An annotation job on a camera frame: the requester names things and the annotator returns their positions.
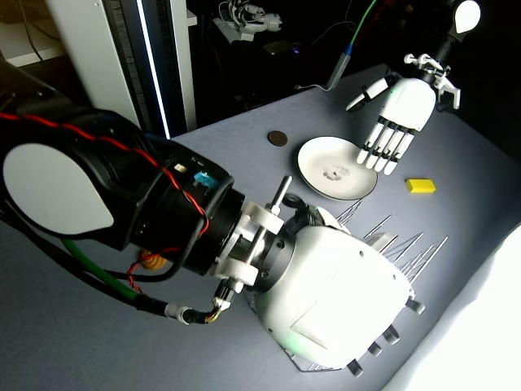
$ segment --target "white robot finger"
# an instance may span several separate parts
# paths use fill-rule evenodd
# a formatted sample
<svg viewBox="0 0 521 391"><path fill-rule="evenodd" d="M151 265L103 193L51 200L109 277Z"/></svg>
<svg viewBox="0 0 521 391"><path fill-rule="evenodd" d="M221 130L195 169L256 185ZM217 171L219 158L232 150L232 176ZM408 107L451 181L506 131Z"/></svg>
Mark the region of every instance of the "white robot finger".
<svg viewBox="0 0 521 391"><path fill-rule="evenodd" d="M374 171L377 173L383 170L383 167L385 167L385 164L389 162L389 158L392 156L401 139L404 137L404 131L402 129L403 128L400 126L398 127L398 130L394 132L389 143L387 143L387 146L383 149L382 155L374 165Z"/></svg>
<svg viewBox="0 0 521 391"><path fill-rule="evenodd" d="M370 153L370 156L367 158L366 161L366 168L373 169L374 164L382 154L383 149L389 142L389 139L391 139L391 136L394 134L394 127L396 125L392 124L390 126L387 126L385 130L383 130L381 137L379 138L378 142L374 145L373 151Z"/></svg>
<svg viewBox="0 0 521 391"><path fill-rule="evenodd" d="M374 142L378 140L378 137L380 136L380 133L382 133L383 127L385 126L384 122L385 120L382 117L378 119L378 122L374 126L373 131L369 135L369 138L367 138L366 143L358 153L357 163L359 165L361 165L366 160L366 157L369 155L369 151L373 147Z"/></svg>
<svg viewBox="0 0 521 391"><path fill-rule="evenodd" d="M383 169L384 174L392 174L392 171L394 171L394 169L396 168L398 161L400 161L405 151L407 151L407 148L409 148L409 145L413 142L413 139L414 135L411 133L407 133L404 135L404 137L400 141L400 144L398 144L398 147L396 147L395 152L392 154L391 159L389 159L389 162L385 165L385 168Z"/></svg>

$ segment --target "yellow block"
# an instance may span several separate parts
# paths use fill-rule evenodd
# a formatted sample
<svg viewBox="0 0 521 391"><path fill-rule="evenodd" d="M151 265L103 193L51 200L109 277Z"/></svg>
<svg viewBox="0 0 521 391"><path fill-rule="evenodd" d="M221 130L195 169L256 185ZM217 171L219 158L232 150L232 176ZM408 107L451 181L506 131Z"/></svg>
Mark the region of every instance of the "yellow block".
<svg viewBox="0 0 521 391"><path fill-rule="evenodd" d="M436 185L432 179L407 179L405 185L411 193L434 193L436 191Z"/></svg>

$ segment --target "table surface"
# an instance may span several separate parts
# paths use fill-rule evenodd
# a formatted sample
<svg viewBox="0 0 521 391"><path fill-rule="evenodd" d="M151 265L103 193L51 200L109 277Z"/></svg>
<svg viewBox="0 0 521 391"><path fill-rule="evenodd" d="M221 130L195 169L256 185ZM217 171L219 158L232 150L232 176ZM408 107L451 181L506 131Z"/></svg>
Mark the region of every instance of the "table surface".
<svg viewBox="0 0 521 391"><path fill-rule="evenodd" d="M290 174L292 192L338 215L351 203L326 200L309 189L296 168L296 154L305 141L324 135L361 145L382 98L353 114L344 107L385 70L368 69L344 78L330 93L308 90L176 140L226 168L249 200L271 200L282 176ZM287 134L285 147L268 142L271 130ZM421 316L402 311L394 323L401 341L390 346L379 338L382 354L360 360L366 372L358 379L349 371L298 372L243 297L218 323L185 327L84 286L0 224L0 389L380 390L521 220L520 175L519 166L468 125L435 112L393 175L379 176L348 225L354 235L391 214L386 231L402 240L425 232L414 251L446 235L449 241L414 284L426 311ZM406 178L432 178L438 191L411 195ZM284 217L290 213L282 210ZM100 264L122 270L136 253L134 247L119 253L91 241L81 247ZM164 300L208 308L216 284L182 270L168 282L142 287Z"/></svg>

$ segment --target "green cable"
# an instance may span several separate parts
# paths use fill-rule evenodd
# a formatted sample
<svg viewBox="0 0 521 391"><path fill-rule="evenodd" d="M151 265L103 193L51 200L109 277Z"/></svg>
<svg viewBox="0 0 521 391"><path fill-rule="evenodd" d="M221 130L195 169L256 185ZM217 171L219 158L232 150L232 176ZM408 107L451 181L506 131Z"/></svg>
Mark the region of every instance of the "green cable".
<svg viewBox="0 0 521 391"><path fill-rule="evenodd" d="M348 47L345 50L345 53L347 55L351 55L352 46L354 45L354 43L355 43L355 41L356 41L356 39L358 37L358 34L360 32L360 29L361 29L361 26L366 21L366 17L367 17L367 15L369 15L369 13L370 13L371 9L373 8L373 6L375 5L375 3L376 3L376 0L373 0L372 3L367 7L366 12L364 13L364 15L362 16L362 18L360 20L360 23L358 24L357 29L355 30L355 33L353 34L352 39L351 39Z"/></svg>
<svg viewBox="0 0 521 391"><path fill-rule="evenodd" d="M62 243L65 248L75 257L87 271L92 273L95 277L98 277L106 285L120 293L123 297L129 300L135 300L138 293L132 289L126 287L120 281L108 274L104 269L92 262L75 244L73 241L68 239L62 239Z"/></svg>

